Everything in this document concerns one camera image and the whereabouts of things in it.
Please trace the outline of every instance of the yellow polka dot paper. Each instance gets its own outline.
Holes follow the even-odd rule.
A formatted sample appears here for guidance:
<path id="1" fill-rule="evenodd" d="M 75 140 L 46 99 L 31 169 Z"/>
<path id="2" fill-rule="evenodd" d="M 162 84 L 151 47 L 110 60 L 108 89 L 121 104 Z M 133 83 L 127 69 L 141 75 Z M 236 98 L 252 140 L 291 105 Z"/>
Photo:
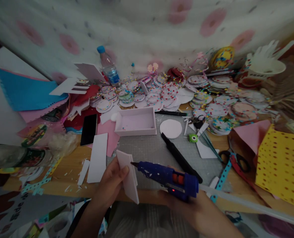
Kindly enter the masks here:
<path id="1" fill-rule="evenodd" d="M 256 184 L 294 205 L 294 134 L 270 126 L 258 149 Z"/>

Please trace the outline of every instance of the blue bottle cap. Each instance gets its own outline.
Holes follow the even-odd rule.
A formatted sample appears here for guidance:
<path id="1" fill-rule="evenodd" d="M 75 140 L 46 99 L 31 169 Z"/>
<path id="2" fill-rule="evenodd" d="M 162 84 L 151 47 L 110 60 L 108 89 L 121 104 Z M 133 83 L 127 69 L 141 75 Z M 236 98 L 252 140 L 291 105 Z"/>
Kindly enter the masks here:
<path id="1" fill-rule="evenodd" d="M 97 51 L 101 54 L 101 53 L 104 53 L 105 52 L 105 48 L 104 46 L 99 46 L 97 47 Z"/>

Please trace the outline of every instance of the black smartphone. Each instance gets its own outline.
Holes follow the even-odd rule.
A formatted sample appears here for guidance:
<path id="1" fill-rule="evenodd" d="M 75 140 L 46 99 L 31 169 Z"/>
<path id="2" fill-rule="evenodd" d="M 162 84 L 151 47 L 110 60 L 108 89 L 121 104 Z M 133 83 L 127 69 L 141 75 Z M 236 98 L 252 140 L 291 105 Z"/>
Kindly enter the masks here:
<path id="1" fill-rule="evenodd" d="M 93 143 L 94 136 L 96 134 L 96 127 L 96 114 L 84 117 L 80 146 L 89 145 Z"/>

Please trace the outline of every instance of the white curtain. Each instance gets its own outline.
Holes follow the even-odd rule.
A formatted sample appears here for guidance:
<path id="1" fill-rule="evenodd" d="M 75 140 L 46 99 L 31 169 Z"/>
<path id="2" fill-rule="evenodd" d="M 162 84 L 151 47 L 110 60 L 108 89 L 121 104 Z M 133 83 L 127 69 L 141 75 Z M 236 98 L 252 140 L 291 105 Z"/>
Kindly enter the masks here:
<path id="1" fill-rule="evenodd" d="M 245 54 L 294 31 L 294 0 L 0 0 L 0 41 L 50 79 L 85 77 L 104 45 L 121 78 L 184 67 L 197 52 Z"/>

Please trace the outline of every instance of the plastic water bottle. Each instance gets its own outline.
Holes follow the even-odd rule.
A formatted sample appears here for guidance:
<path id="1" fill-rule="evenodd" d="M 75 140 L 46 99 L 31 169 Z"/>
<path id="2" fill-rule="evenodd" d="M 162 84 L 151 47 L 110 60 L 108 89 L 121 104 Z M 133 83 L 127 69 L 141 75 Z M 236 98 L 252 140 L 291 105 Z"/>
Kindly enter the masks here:
<path id="1" fill-rule="evenodd" d="M 115 87 L 116 90 L 119 90 L 121 88 L 121 82 L 114 62 L 105 52 L 104 46 L 99 46 L 97 51 L 100 53 L 101 65 L 105 76 L 108 77 L 112 86 Z"/>
<path id="2" fill-rule="evenodd" d="M 0 145 L 0 168 L 42 167 L 53 160 L 49 150 Z"/>

